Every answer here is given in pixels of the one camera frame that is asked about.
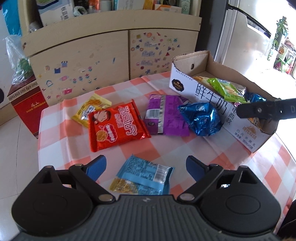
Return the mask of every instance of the orange and white tablecloth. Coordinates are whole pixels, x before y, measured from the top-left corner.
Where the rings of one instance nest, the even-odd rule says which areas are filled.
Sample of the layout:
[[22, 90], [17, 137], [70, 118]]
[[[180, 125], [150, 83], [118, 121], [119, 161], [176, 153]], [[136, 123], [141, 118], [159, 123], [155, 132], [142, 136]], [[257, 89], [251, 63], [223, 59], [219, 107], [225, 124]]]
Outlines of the orange and white tablecloth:
[[224, 128], [210, 137], [198, 137], [193, 132], [189, 137], [154, 135], [150, 139], [96, 153], [90, 151], [88, 130], [71, 120], [71, 116], [93, 93], [112, 101], [113, 105], [134, 99], [144, 117], [151, 94], [177, 94], [169, 88], [169, 77], [170, 73], [167, 72], [136, 78], [44, 109], [39, 129], [39, 169], [46, 165], [67, 169], [73, 164], [87, 164], [98, 155], [105, 155], [107, 168], [97, 182], [108, 190], [123, 163], [134, 154], [148, 161], [175, 167], [170, 179], [170, 193], [178, 196], [195, 182], [185, 167], [189, 155], [205, 164], [219, 164], [224, 169], [247, 165], [279, 201], [282, 208], [279, 226], [296, 191], [296, 163], [276, 134], [253, 154]]

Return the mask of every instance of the screw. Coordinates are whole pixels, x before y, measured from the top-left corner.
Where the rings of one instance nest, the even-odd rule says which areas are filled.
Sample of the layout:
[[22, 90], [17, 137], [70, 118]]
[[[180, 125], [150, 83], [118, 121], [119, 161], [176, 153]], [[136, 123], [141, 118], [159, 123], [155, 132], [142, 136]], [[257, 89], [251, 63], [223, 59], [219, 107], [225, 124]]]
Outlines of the screw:
[[182, 193], [179, 197], [183, 201], [192, 201], [194, 199], [194, 196], [191, 193]]
[[111, 194], [102, 194], [99, 196], [99, 200], [102, 202], [110, 202], [113, 200], [113, 196]]

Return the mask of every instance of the barcode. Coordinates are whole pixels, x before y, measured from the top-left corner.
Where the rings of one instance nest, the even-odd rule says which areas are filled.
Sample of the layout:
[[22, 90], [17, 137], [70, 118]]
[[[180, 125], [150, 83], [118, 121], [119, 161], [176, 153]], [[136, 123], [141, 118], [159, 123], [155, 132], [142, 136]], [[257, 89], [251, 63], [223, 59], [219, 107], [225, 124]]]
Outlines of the barcode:
[[168, 167], [158, 165], [153, 181], [163, 184], [165, 182], [167, 174], [168, 174]]
[[160, 109], [151, 109], [146, 111], [145, 119], [159, 119]]

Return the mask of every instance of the red snack bag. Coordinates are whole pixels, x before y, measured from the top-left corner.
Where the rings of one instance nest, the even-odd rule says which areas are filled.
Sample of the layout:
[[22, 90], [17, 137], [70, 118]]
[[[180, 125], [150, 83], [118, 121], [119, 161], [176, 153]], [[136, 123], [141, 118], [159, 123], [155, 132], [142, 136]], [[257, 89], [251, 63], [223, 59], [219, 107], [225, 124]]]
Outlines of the red snack bag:
[[92, 152], [132, 140], [150, 138], [140, 113], [132, 102], [89, 114], [89, 141]]

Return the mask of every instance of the red box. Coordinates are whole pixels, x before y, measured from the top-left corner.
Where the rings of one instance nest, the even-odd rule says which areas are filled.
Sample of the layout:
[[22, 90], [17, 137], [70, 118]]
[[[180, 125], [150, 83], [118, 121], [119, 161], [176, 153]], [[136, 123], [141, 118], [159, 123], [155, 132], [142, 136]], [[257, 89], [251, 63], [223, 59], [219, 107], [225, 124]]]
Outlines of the red box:
[[48, 104], [35, 76], [20, 84], [12, 85], [7, 97], [30, 132], [38, 138], [41, 112], [48, 107]]

